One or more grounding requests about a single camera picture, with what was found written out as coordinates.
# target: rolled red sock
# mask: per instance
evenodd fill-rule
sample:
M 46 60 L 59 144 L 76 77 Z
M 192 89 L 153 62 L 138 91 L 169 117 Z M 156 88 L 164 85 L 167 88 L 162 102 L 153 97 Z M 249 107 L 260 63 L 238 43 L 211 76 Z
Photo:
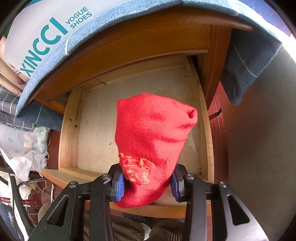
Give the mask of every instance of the rolled red sock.
M 126 187 L 119 207 L 139 207 L 162 196 L 197 110 L 176 100 L 141 94 L 117 103 L 115 141 Z

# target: gray plaid cloth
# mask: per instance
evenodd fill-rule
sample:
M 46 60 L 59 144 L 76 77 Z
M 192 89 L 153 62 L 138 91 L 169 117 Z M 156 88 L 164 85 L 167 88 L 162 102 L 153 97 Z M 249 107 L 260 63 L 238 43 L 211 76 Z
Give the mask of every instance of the gray plaid cloth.
M 33 123 L 18 120 L 15 116 L 18 100 L 19 97 L 0 85 L 0 122 L 23 131 L 33 131 Z

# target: white shopping bag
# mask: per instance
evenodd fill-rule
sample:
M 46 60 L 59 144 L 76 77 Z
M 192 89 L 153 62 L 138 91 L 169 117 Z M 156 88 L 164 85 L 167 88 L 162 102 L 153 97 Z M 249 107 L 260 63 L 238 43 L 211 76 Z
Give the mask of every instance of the white shopping bag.
M 127 0 L 32 0 L 14 19 L 4 59 L 31 78 L 73 31 Z

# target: silver bolt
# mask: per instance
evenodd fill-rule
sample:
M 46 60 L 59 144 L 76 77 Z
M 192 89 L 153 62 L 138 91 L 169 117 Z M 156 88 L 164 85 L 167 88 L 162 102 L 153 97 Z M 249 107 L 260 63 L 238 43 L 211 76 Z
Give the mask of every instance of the silver bolt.
M 187 179 L 189 179 L 189 180 L 194 179 L 194 175 L 193 175 L 192 173 L 187 173 L 187 174 L 185 175 L 185 177 L 186 177 Z
M 74 188 L 76 186 L 77 186 L 77 182 L 75 182 L 75 181 L 72 181 L 72 182 L 69 183 L 70 188 Z
M 110 176 L 110 174 L 108 174 L 108 173 L 102 175 L 102 179 L 103 179 L 103 180 L 108 180 L 110 177 L 111 177 L 111 176 Z
M 226 182 L 219 182 L 218 185 L 222 188 L 226 188 L 227 187 L 227 183 Z

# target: red sock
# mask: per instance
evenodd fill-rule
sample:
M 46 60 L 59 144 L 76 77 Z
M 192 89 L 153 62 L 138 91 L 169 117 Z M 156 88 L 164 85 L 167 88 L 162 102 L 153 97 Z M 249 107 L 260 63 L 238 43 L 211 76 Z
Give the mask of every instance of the red sock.
M 196 122 L 196 109 L 167 97 L 143 93 L 118 101 L 115 141 L 129 181 L 117 206 L 144 206 L 162 196 Z

